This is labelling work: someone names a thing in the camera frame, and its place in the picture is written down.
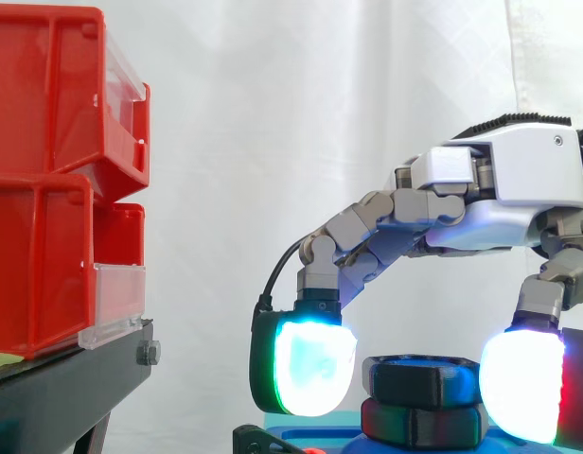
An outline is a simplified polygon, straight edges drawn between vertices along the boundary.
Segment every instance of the black ridged cover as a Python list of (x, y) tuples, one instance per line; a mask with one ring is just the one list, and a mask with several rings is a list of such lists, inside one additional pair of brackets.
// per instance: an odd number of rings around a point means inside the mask
[(572, 119), (569, 116), (549, 116), (540, 115), (539, 113), (505, 113), (495, 120), (489, 120), (485, 123), (471, 126), (453, 138), (466, 139), (468, 137), (483, 134), (484, 132), (497, 130), (498, 128), (518, 123), (550, 123), (554, 125), (572, 126)]

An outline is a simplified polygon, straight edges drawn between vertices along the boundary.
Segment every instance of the glowing fingertip sensor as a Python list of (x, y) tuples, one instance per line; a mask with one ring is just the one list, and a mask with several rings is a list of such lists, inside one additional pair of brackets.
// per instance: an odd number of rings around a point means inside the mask
[(292, 312), (260, 314), (250, 354), (252, 396), (264, 411), (320, 416), (344, 399), (357, 340), (348, 328), (296, 320)]
[(489, 416), (506, 433), (536, 443), (555, 440), (564, 350), (557, 334), (527, 329), (487, 343), (481, 395)]

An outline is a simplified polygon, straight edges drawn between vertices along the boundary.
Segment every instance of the black cable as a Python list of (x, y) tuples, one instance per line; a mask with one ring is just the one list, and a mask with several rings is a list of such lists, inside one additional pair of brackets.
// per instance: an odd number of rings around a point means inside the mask
[(260, 296), (265, 296), (265, 297), (271, 296), (271, 292), (273, 291), (274, 283), (276, 282), (277, 278), (279, 277), (279, 274), (281, 274), (281, 271), (283, 270), (283, 268), (285, 267), (285, 264), (288, 262), (288, 260), (293, 255), (293, 253), (295, 253), (298, 249), (300, 249), (300, 246), (302, 245), (302, 241), (304, 241), (304, 238), (306, 238), (306, 237), (303, 236), (302, 238), (298, 239), (295, 243), (293, 243), (283, 253), (281, 258), (279, 259), (279, 261), (275, 265), (274, 270), (271, 273), (271, 277), (269, 277), (269, 280), (267, 281), (266, 286), (264, 287), (264, 291), (262, 292), (262, 295), (260, 295)]
[(256, 321), (256, 317), (263, 312), (270, 312), (273, 310), (273, 297), (271, 296), (271, 292), (273, 291), (274, 283), (276, 279), (281, 274), (281, 271), (285, 267), (285, 264), (288, 262), (290, 257), (295, 253), (298, 249), (300, 249), (300, 245), (302, 245), (302, 241), (304, 238), (298, 239), (295, 243), (293, 243), (281, 256), (279, 261), (274, 267), (273, 272), (271, 273), (271, 277), (266, 283), (264, 287), (264, 291), (260, 296), (257, 298), (256, 306), (254, 307), (254, 317), (252, 318), (252, 331), (254, 331), (254, 322)]

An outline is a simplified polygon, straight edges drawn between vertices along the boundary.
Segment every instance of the green light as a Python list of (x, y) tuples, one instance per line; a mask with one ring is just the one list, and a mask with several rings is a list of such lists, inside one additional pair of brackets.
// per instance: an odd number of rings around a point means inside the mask
[(350, 386), (356, 346), (342, 326), (283, 323), (274, 343), (274, 383), (281, 406), (301, 416), (334, 410)]

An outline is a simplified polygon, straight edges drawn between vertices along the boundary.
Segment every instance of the blue tray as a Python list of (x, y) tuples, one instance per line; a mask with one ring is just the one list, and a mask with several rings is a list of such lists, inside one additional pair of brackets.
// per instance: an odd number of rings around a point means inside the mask
[[(339, 411), (321, 418), (289, 415), (266, 417), (265, 427), (275, 437), (301, 448), (316, 447), (326, 454), (403, 454), (404, 449), (384, 445), (361, 433), (360, 415), (356, 411)], [(527, 443), (491, 427), (486, 439), (471, 451), (429, 451), (429, 454), (559, 454), (565, 449)]]

